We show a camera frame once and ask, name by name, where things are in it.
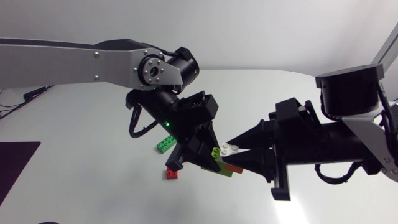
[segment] wire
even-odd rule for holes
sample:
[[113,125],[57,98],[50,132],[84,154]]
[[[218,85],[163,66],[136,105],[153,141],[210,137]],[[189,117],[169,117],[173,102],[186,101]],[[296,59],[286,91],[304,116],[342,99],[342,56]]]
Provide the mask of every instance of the wire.
[[141,114],[141,106],[140,105],[135,105],[132,109],[132,115],[131,115],[131,120],[130,120],[130,127],[129,127],[129,132],[130,136],[132,138],[138,138],[146,134],[148,131],[150,131],[152,128],[154,128],[157,125],[157,121],[152,122],[148,127],[144,127],[141,131],[134,132],[134,129],[137,126],[139,115]]
[[16,105],[11,105],[11,106],[4,106],[4,105],[0,104],[0,106],[5,107],[5,108],[12,108],[12,107],[15,107],[15,106],[19,106],[21,104],[23,104],[23,103],[18,103]]
[[19,105],[21,105],[21,103],[18,103],[18,104],[16,104],[16,105],[11,105],[11,106],[4,106],[4,105],[0,104],[0,106],[5,107],[5,108],[12,108],[12,107],[19,106]]
[[353,162],[351,164],[351,167],[348,169],[348,172],[346,175],[342,177],[327,177],[321,173],[320,167],[321,164],[315,164],[315,171],[317,172],[319,178],[321,180],[325,181],[328,184],[342,184],[342,183],[347,183],[348,179],[351,178],[351,176],[354,174],[354,172],[362,166],[362,162]]
[[13,108],[13,109],[9,109],[9,110],[2,110],[2,111],[9,111],[8,113],[6,113],[4,116],[1,116],[2,114],[0,113],[0,119],[5,118],[6,116],[10,115],[11,113],[13,113],[14,111],[18,110],[19,108],[25,106],[26,104],[30,103],[31,101],[33,101],[34,99],[36,99],[37,97],[39,97],[41,94],[43,94],[44,92],[46,92],[49,88],[53,87],[54,85],[48,85],[46,86],[40,93],[36,94],[35,96],[32,97],[32,99],[27,100],[21,104],[19,104],[17,107]]
[[1,113],[2,113],[2,112],[4,112],[4,111],[11,111],[11,110],[13,110],[13,109],[1,110],[1,111],[0,111],[0,117],[1,117]]
[[392,115],[391,107],[388,104],[386,92],[383,89],[382,83],[378,82],[376,86],[379,92],[381,104],[384,108],[384,113],[382,113],[382,120],[384,123],[384,132],[386,134],[387,147],[390,154],[394,157],[394,160],[396,161],[398,159],[397,125]]

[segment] white lego brick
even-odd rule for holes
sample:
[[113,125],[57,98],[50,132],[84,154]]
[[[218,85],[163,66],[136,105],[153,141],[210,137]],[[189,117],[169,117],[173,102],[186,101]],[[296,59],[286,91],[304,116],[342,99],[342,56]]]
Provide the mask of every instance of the white lego brick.
[[240,149],[238,146],[231,145],[228,143],[223,143],[220,147],[220,156],[218,158],[219,161],[223,162],[223,157],[224,156],[230,156],[235,153],[239,152],[244,152],[247,151],[248,149]]

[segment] robotic arm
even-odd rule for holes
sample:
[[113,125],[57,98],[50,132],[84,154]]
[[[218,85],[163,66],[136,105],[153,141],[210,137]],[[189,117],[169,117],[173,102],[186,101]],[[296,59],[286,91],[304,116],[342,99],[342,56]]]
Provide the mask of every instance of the robotic arm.
[[[0,39],[0,71],[0,88],[89,82],[132,88],[126,106],[133,108],[129,129],[133,138],[159,123],[178,141],[168,167],[176,171],[188,161],[220,170],[211,156],[218,147],[211,121],[218,109],[215,99],[204,91],[177,96],[199,74],[197,61],[186,48],[167,52],[127,39],[95,45]],[[141,106],[155,122],[134,132]]]
[[[133,109],[129,126],[133,138],[159,123],[177,140],[166,162],[171,170],[182,169],[184,162],[220,170],[211,155],[219,147],[212,127],[218,109],[215,99],[204,91],[178,98],[199,74],[188,49],[167,52],[133,40],[86,45],[0,39],[0,71],[0,88],[88,82],[132,88],[126,106]],[[261,120],[228,142],[249,150],[221,156],[222,161],[274,181],[271,192],[276,200],[290,200],[287,165],[316,164],[318,176],[329,184],[346,182],[361,166],[369,175],[381,170],[398,182],[398,106],[387,102],[379,83],[383,77],[381,64],[316,77],[322,112],[333,122],[321,124],[310,101],[301,105],[295,98],[285,100],[276,104],[269,121]],[[136,132],[142,107],[155,121]],[[375,122],[378,116],[380,124]],[[322,163],[348,161],[353,165],[342,178],[320,172]]]

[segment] white table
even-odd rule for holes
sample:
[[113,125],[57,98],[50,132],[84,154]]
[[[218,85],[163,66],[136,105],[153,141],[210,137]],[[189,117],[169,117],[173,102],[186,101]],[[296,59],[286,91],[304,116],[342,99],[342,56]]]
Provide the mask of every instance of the white table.
[[[182,95],[201,90],[220,106],[214,120],[220,143],[291,97],[312,100],[327,122],[310,76],[204,70]],[[107,83],[59,85],[0,121],[0,141],[42,142],[0,207],[0,223],[396,222],[398,185],[362,169],[335,186],[322,182],[313,166],[290,166],[291,202],[274,201],[272,185],[247,170],[228,178],[185,163],[177,180],[166,180],[172,150],[159,154],[155,145],[168,134],[158,126],[139,139],[129,136],[128,92]],[[143,112],[137,128],[150,122]],[[348,167],[324,165],[322,171],[341,176]]]

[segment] silver arm segment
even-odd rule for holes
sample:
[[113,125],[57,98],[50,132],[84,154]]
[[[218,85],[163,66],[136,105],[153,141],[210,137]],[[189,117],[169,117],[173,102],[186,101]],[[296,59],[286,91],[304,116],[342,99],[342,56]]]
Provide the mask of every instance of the silver arm segment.
[[383,64],[384,72],[388,70],[394,60],[398,57],[398,23],[392,30],[390,36],[373,59],[372,64]]
[[[183,84],[180,70],[161,60],[162,52],[151,47],[101,50],[79,46],[2,44],[1,40],[0,88],[108,82],[152,90],[153,85]],[[146,83],[139,78],[140,66],[142,72],[147,71],[143,78]],[[151,74],[154,67],[157,73]]]

